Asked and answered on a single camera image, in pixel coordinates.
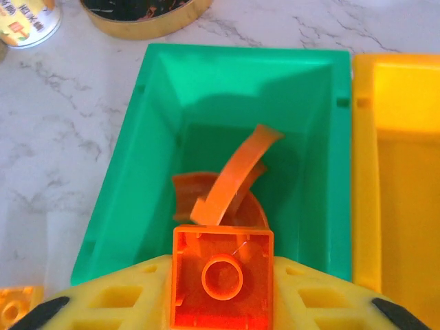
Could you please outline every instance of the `metal tin can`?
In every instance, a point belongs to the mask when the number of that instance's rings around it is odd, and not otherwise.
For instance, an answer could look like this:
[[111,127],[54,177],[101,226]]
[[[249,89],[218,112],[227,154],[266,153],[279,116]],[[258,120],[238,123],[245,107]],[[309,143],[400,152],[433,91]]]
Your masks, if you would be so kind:
[[0,39],[9,47],[38,45],[55,33],[60,22],[55,0],[0,0]]

